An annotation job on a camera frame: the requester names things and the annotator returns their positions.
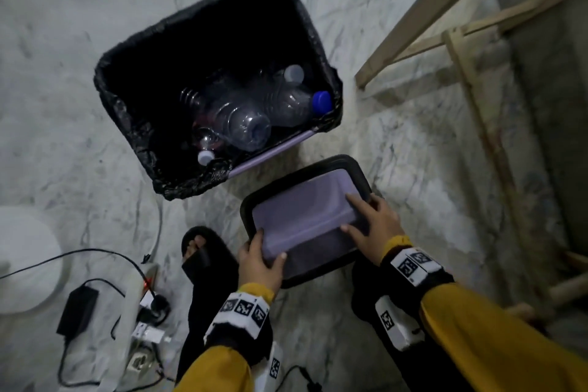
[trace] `blue bottle cap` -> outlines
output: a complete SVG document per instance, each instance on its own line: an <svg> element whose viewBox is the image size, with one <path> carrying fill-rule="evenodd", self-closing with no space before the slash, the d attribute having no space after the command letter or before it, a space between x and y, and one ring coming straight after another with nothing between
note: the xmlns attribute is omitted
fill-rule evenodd
<svg viewBox="0 0 588 392"><path fill-rule="evenodd" d="M331 101L328 91L318 91L312 96L312 111L315 117L321 117L333 110L333 101Z"/></svg>

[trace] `yellow cuff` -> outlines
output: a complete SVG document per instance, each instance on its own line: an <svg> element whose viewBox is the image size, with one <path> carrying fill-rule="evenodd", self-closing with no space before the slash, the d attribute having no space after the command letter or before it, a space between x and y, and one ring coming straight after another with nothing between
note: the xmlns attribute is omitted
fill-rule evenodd
<svg viewBox="0 0 588 392"><path fill-rule="evenodd" d="M391 249L393 249L394 247L398 247L400 245L410 245L412 247L412 242L410 241L410 238L407 235L394 236L393 238L388 240L384 245L382 259L386 257L386 255L390 252Z"/></svg>
<svg viewBox="0 0 588 392"><path fill-rule="evenodd" d="M255 282L249 282L247 284L241 285L238 292L249 293L254 296L261 296L268 305L272 305L273 299L276 297L276 294L271 291L268 287L262 284L257 284Z"/></svg>

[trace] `wrist strap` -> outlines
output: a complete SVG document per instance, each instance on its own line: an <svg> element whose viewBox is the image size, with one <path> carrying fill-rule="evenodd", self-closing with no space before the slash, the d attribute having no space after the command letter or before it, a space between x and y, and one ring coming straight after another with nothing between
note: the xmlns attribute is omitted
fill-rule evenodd
<svg viewBox="0 0 588 392"><path fill-rule="evenodd" d="M230 324L245 330L254 340L259 336L262 325L269 314L269 305L261 296L245 292L229 295L204 335L204 344L213 328L218 324Z"/></svg>
<svg viewBox="0 0 588 392"><path fill-rule="evenodd" d="M453 276L420 248L399 246L380 265L388 279L386 292L395 306L417 321L420 302L432 288L454 282Z"/></svg>

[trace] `purple bin rim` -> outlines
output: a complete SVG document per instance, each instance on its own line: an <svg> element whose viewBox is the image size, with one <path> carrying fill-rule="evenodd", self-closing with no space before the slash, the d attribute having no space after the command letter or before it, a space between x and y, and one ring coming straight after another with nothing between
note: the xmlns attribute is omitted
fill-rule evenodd
<svg viewBox="0 0 588 392"><path fill-rule="evenodd" d="M272 157L275 157L276 155L285 151L286 149L290 149L291 147L296 146L299 143L302 143L304 140L307 140L314 134L314 131L307 130L306 132L296 135L295 137L290 138L288 141L271 148L267 152L264 152L263 154L258 155L255 158L251 158L251 160L238 165L235 169L229 172L229 178L231 179L232 177L239 175L240 173L243 173L248 169L251 169L253 166L257 166L258 164L261 164L264 161L269 160Z"/></svg>

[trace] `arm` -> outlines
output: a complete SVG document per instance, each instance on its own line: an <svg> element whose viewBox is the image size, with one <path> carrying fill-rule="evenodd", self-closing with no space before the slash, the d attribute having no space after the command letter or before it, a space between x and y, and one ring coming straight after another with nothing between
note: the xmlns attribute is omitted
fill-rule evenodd
<svg viewBox="0 0 588 392"><path fill-rule="evenodd" d="M370 235L349 225L343 231L380 267L393 303L421 321L475 390L588 390L588 363L454 283L442 267L430 265L423 280L410 282L400 264L412 243L386 202L372 200L373 206L349 197L370 222Z"/></svg>
<svg viewBox="0 0 588 392"><path fill-rule="evenodd" d="M251 247L239 250L239 292L261 297L271 306L282 284L285 254L276 259L271 269L262 260L263 232L258 232ZM263 336L269 323L266 319L258 338L230 324L219 324L208 336L205 352L182 377L175 392L253 392L251 366L265 351L268 342ZM272 344L271 333L269 345Z"/></svg>

